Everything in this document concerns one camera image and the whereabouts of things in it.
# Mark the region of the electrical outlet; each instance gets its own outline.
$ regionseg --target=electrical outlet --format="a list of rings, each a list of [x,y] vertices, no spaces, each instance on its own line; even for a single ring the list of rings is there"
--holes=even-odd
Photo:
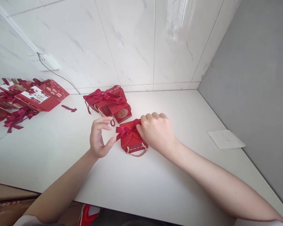
[[[57,64],[54,62],[52,57],[50,57],[48,54],[42,54],[40,55],[41,61],[43,64],[46,65],[50,70],[55,71],[58,70]],[[39,70],[39,71],[49,71],[39,60],[38,55],[37,56],[29,56],[28,59],[31,61],[31,63]]]

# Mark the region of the forearm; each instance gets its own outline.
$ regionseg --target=forearm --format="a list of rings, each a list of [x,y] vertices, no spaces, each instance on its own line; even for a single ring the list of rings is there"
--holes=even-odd
[[[97,161],[90,155],[86,152],[34,201],[24,215],[36,216],[43,223],[57,222]]]
[[[237,218],[283,222],[278,212],[239,178],[181,143],[166,156],[192,177],[229,215]]]

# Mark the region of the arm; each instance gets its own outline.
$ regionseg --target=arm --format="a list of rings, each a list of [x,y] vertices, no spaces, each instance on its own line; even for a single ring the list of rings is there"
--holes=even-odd
[[[229,215],[255,221],[283,217],[242,180],[183,145],[174,135],[165,114],[141,117],[137,130],[145,142],[194,179]]]
[[[59,220],[99,158],[106,156],[116,141],[112,137],[106,145],[102,138],[102,129],[108,126],[112,117],[95,120],[90,134],[90,149],[49,186],[27,209],[24,215],[36,216],[42,223],[54,223]]]

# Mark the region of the gray wall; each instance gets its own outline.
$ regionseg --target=gray wall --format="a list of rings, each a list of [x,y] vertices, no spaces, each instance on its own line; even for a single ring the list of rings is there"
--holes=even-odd
[[[242,0],[198,90],[283,201],[283,0]]]

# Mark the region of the white sheet of paper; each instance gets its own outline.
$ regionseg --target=white sheet of paper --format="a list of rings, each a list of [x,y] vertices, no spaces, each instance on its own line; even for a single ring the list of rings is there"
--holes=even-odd
[[[243,148],[246,145],[230,130],[218,130],[208,132],[219,149]]]

